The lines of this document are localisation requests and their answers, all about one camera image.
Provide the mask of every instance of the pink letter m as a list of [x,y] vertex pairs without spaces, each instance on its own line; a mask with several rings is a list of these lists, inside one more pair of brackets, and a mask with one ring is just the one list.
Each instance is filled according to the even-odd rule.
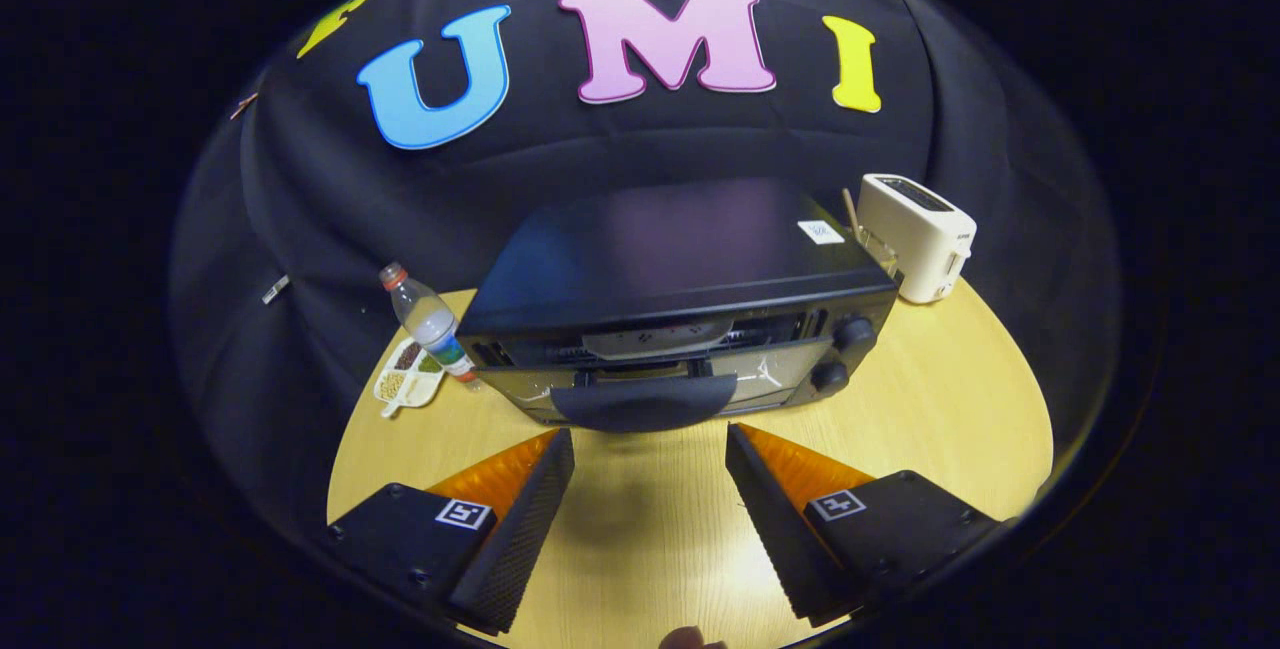
[[645,81],[627,67],[626,46],[649,65],[668,90],[685,83],[699,44],[707,44],[707,67],[699,84],[714,92],[768,92],[777,79],[764,68],[751,6],[760,0],[685,0],[667,19],[646,0],[561,0],[576,12],[586,37],[591,78],[577,96],[603,105],[644,93]]

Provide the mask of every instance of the red bottle cap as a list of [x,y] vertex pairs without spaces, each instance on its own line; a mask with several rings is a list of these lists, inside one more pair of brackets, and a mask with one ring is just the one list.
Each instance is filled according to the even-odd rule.
[[408,279],[408,273],[404,271],[404,268],[402,268],[399,262],[389,262],[389,265],[384,266],[383,270],[378,273],[378,279],[381,280],[383,289],[388,289],[388,292],[390,292],[401,285],[403,280]]

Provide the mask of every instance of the black cloth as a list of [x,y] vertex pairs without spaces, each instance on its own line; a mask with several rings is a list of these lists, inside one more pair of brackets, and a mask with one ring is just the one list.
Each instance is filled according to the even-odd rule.
[[[676,15],[685,0],[649,0]],[[467,88],[449,20],[506,3],[503,105],[425,151],[380,137],[356,83],[372,58],[421,38],[429,106]],[[402,261],[436,291],[476,285],[532,210],[669,180],[786,175],[841,215],[865,172],[909,175],[978,221],[965,278],[1039,380],[1061,453],[1079,440],[1115,364],[1115,236],[1101,183],[1060,113],[977,29],[934,0],[760,0],[755,28],[777,87],[680,90],[591,106],[579,17],[558,0],[366,0],[305,56],[306,26],[257,92],[215,129],[179,212],[169,315],[182,380],[228,475],[274,529],[314,552],[342,431],[396,320],[378,284]],[[876,35],[877,113],[832,101],[823,15]],[[271,303],[262,294],[288,275]]]

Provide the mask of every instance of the plastic water bottle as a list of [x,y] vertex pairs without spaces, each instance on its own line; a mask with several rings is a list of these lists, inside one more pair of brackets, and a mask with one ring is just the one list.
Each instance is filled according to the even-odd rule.
[[472,390],[479,389],[480,380],[476,378],[475,364],[462,351],[462,344],[453,338],[458,320],[444,300],[440,300],[430,285],[410,279],[408,273],[398,262],[389,262],[378,276],[383,282],[383,288],[392,294],[396,317],[413,342],[425,348],[426,353],[440,362],[444,371],[454,379]]

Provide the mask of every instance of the yellow letter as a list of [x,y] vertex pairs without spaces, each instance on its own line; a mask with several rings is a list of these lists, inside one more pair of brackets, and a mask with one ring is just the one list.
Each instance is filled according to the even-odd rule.
[[302,49],[298,49],[298,58],[310,52],[316,44],[324,42],[325,38],[329,38],[329,35],[338,31],[339,26],[346,24],[347,12],[356,12],[362,3],[365,3],[365,0],[351,0],[344,3],[344,5],[335,8],[335,10],[329,12],[329,14],[325,14],[324,19],[317,20],[315,29],[311,29],[311,38],[307,38],[307,44],[303,44]]
[[872,45],[876,44],[876,35],[864,26],[837,15],[824,15],[822,23],[836,35],[840,52],[840,84],[831,90],[831,97],[842,108],[879,111],[879,95],[872,76]]

